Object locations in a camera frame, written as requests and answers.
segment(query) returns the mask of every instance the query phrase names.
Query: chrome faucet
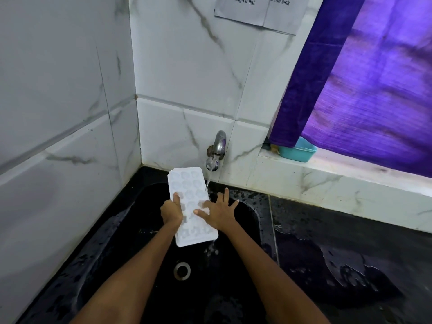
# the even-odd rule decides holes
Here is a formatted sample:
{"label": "chrome faucet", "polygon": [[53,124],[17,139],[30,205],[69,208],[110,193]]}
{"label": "chrome faucet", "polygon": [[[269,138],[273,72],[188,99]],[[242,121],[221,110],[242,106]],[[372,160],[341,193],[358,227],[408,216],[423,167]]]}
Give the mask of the chrome faucet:
{"label": "chrome faucet", "polygon": [[215,142],[207,149],[206,167],[209,171],[212,169],[215,171],[219,168],[219,160],[222,160],[225,156],[225,146],[226,134],[224,131],[219,131],[216,134]]}

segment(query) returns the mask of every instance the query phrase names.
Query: ice cube tray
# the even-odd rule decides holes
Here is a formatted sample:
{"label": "ice cube tray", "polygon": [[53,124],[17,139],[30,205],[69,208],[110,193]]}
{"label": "ice cube tray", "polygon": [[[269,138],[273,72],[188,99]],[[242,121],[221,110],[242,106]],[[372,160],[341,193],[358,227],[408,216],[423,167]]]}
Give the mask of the ice cube tray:
{"label": "ice cube tray", "polygon": [[209,200],[202,172],[199,167],[189,167],[174,168],[168,174],[170,198],[173,200],[174,192],[178,192],[183,211],[183,222],[175,234],[179,247],[216,240],[219,236],[216,229],[194,214],[195,209],[200,209],[201,202]]}

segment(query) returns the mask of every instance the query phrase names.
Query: drain strainer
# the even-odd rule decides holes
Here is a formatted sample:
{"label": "drain strainer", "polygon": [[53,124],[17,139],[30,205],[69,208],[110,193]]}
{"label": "drain strainer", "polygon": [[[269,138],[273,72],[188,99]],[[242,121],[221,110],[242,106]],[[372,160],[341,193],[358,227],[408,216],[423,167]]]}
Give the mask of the drain strainer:
{"label": "drain strainer", "polygon": [[184,281],[191,276],[191,267],[188,263],[182,262],[178,263],[174,267],[174,277],[179,281]]}

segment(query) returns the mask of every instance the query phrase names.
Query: wet countertop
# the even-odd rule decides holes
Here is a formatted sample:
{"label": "wet countertop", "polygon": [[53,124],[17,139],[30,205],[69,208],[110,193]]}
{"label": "wet countertop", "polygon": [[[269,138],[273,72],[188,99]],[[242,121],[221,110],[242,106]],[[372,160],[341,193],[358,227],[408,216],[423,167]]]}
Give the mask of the wet countertop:
{"label": "wet countertop", "polygon": [[[142,191],[157,183],[167,183],[167,172],[138,170],[19,323],[73,318],[111,237]],[[333,324],[432,323],[432,234],[234,187],[230,194],[256,213],[263,250]]]}

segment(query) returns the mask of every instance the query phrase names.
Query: person's left hand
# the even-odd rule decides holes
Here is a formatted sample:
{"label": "person's left hand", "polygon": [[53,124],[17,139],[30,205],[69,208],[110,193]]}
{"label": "person's left hand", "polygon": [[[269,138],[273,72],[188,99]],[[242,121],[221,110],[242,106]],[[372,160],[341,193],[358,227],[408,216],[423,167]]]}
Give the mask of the person's left hand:
{"label": "person's left hand", "polygon": [[165,225],[172,223],[178,228],[183,221],[183,212],[181,211],[180,197],[177,192],[174,193],[173,199],[174,201],[166,200],[164,202],[161,207],[161,216]]}

